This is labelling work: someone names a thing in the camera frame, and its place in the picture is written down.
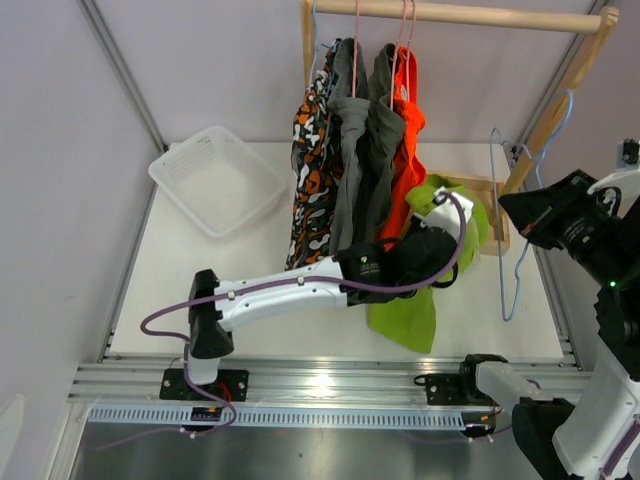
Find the orange shorts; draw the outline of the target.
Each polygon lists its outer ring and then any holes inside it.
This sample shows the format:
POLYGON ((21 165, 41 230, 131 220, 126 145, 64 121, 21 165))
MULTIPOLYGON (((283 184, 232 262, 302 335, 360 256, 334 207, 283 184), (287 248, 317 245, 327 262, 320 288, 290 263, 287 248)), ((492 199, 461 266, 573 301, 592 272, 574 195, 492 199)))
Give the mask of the orange shorts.
POLYGON ((427 170, 417 157, 418 134, 426 126, 426 118, 417 104, 418 64, 414 53, 411 55, 411 101, 405 101, 404 70, 405 46, 399 47, 396 75, 394 112, 405 123, 403 139, 394 156, 395 173, 391 183, 391 210, 388 219, 378 233, 379 239, 399 238, 410 213, 406 196, 410 190, 421 186, 427 170))

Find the dark olive shorts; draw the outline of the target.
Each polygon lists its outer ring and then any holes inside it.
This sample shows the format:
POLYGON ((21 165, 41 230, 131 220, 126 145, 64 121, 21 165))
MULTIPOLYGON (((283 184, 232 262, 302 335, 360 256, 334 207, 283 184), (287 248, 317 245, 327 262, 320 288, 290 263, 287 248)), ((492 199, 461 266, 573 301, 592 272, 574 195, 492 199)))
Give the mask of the dark olive shorts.
POLYGON ((365 241, 372 241, 389 218, 394 178, 394 155, 406 124, 395 113, 392 100, 392 66, 395 45, 388 43, 374 60, 369 78, 369 114, 366 121, 365 192, 363 198, 365 241))

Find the light grey shorts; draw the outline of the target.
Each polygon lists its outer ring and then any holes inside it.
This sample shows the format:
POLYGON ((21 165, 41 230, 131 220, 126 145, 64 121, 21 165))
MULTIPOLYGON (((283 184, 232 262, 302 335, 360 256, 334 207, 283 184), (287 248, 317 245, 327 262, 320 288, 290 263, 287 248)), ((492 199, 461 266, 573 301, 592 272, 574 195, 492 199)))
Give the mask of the light grey shorts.
POLYGON ((343 173, 339 181, 330 233, 329 252, 336 254, 354 240, 354 217, 362 179, 357 144, 365 133, 370 102, 367 96, 366 70, 358 49, 356 98, 351 97, 353 38, 345 38, 338 46, 334 72, 337 76, 328 107, 340 121, 340 153, 343 173))

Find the pink hanger of orange shorts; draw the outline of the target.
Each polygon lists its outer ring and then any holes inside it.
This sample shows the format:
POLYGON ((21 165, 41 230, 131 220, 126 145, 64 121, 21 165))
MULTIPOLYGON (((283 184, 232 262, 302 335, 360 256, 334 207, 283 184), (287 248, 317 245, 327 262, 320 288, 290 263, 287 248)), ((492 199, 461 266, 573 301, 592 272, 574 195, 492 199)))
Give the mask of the pink hanger of orange shorts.
POLYGON ((413 37, 414 37, 414 31, 415 31, 415 24, 416 24, 416 20, 417 20, 417 1, 416 0, 412 0, 411 1, 411 25, 410 25, 410 31, 409 31, 409 36, 406 42, 406 47, 405 47, 405 70, 404 70, 404 87, 405 87, 405 96, 404 96, 404 100, 405 101, 411 101, 411 74, 410 74, 410 67, 411 67, 411 55, 412 55, 412 43, 413 43, 413 37))

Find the pink hanger of olive shorts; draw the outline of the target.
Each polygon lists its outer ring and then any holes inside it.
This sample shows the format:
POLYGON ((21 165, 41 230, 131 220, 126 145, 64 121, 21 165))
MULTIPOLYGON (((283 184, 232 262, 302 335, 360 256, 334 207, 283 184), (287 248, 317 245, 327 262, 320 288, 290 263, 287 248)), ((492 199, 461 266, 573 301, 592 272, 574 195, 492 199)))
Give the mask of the pink hanger of olive shorts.
POLYGON ((395 84, 396 84, 396 75, 397 75, 397 64, 398 64, 398 56, 399 56, 399 47, 403 38, 404 29, 406 25, 406 18, 408 13, 408 1, 403 0, 403 10, 402 10, 402 19, 400 24, 400 30, 398 37, 396 39, 394 45, 394 52, 392 56, 392 65, 391 65, 391 83, 390 83, 390 100, 389 100, 389 108, 391 111, 394 111, 394 103, 395 103, 395 84))

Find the pink hanger of grey shorts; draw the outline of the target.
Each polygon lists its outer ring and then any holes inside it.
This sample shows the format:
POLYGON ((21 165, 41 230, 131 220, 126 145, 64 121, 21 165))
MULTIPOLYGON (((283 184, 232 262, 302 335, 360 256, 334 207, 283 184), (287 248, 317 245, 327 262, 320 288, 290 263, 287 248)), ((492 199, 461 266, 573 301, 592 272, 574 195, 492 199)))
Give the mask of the pink hanger of grey shorts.
POLYGON ((357 93, 357 67, 358 67, 358 49, 359 49, 359 24, 360 24, 361 1, 355 1, 355 31, 353 35, 353 53, 352 53, 352 77, 351 77, 351 97, 356 98, 357 93))

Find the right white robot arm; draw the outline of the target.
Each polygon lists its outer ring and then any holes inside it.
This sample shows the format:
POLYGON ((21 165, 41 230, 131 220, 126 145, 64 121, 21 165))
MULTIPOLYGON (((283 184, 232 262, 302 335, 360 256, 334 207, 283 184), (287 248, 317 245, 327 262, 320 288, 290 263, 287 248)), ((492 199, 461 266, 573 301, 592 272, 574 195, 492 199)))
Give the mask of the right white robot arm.
POLYGON ((576 404, 553 397, 516 373, 502 357, 469 354, 460 365, 458 395, 485 397, 511 417, 520 451, 544 479, 627 479, 639 447, 638 171, 595 180, 576 170, 555 184, 499 198, 531 244, 564 249, 598 284, 599 325, 594 370, 576 404))

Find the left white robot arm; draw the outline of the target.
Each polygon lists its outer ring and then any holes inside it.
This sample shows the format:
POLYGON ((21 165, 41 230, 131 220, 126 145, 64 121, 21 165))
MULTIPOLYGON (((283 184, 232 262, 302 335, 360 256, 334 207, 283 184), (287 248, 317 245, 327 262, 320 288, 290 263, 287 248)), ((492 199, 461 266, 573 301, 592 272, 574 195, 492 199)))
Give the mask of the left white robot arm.
POLYGON ((220 360, 234 350, 233 333, 255 321, 313 308, 384 304, 441 284, 458 272, 467 219, 442 208, 413 216, 399 240, 361 243, 281 274, 223 282, 198 272, 189 293, 189 350, 182 388, 197 400, 216 390, 220 360))

